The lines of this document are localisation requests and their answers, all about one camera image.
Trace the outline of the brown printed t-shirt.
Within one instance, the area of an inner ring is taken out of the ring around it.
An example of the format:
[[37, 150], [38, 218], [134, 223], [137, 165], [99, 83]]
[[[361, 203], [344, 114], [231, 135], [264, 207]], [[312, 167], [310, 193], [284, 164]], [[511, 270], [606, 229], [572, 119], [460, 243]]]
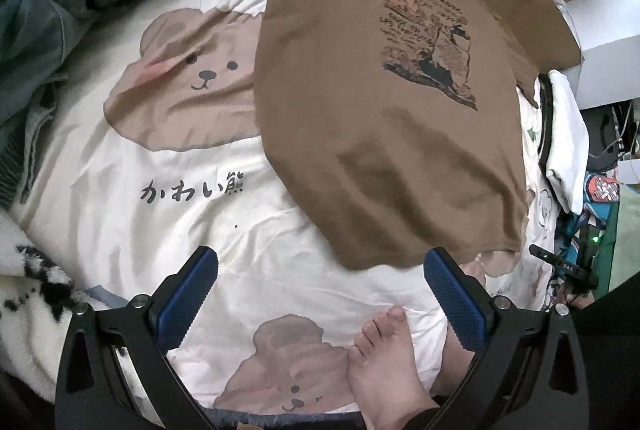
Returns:
[[481, 0], [267, 0], [265, 153], [346, 268], [516, 253], [536, 68]]

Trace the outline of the person's black trouser leg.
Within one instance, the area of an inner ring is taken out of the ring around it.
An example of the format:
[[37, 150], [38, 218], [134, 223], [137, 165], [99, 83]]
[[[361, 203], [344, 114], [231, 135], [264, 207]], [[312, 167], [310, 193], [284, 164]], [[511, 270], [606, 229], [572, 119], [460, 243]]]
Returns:
[[[614, 291], [582, 311], [572, 311], [588, 384], [589, 427], [639, 425], [639, 305]], [[439, 410], [412, 418], [409, 429], [429, 429]]]

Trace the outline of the white black fluffy blanket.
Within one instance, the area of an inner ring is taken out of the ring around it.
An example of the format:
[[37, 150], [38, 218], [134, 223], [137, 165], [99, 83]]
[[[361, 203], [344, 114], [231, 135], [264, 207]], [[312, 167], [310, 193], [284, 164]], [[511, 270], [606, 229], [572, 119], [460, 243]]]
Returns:
[[96, 310], [117, 305], [103, 288], [78, 289], [2, 211], [1, 366], [48, 402], [55, 397], [70, 318], [82, 302]]

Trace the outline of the white folded garment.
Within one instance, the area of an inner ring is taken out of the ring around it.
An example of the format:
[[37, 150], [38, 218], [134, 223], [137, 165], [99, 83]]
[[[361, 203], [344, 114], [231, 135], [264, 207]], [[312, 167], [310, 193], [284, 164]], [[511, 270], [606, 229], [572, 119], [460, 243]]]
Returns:
[[540, 164], [566, 213], [580, 215], [589, 158], [589, 133], [566, 76], [551, 70], [538, 77], [544, 108]]

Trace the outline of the person's bare foot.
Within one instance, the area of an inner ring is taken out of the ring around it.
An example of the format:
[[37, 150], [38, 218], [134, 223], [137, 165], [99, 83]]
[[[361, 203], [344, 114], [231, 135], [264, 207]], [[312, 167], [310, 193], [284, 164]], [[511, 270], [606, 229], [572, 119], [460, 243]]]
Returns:
[[347, 354], [347, 379], [368, 429], [402, 429], [438, 405], [414, 359], [405, 310], [390, 308], [363, 325]]

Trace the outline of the cream bear print bedsheet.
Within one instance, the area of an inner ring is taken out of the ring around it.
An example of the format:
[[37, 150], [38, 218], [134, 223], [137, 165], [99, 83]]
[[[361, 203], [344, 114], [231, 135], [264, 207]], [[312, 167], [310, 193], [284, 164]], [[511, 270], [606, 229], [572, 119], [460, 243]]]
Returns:
[[266, 0], [147, 0], [90, 33], [40, 172], [14, 218], [83, 293], [109, 307], [152, 293], [192, 251], [219, 274], [168, 355], [210, 416], [356, 413], [347, 350], [402, 306], [428, 389], [449, 372], [452, 332], [420, 268], [342, 267], [272, 169], [252, 79]]

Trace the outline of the white board panel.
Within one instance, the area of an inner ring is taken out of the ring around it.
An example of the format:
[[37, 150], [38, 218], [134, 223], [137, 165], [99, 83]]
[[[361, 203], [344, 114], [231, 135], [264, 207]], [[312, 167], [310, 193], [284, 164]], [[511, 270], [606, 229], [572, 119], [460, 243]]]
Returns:
[[555, 0], [562, 18], [552, 68], [581, 109], [639, 97], [639, 0]]

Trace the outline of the blue grey denim garment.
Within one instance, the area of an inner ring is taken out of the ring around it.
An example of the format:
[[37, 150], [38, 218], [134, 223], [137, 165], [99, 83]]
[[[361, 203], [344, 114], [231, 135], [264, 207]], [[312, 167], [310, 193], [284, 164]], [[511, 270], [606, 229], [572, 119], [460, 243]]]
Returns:
[[94, 20], [89, 0], [1, 0], [1, 207], [24, 201], [63, 63]]

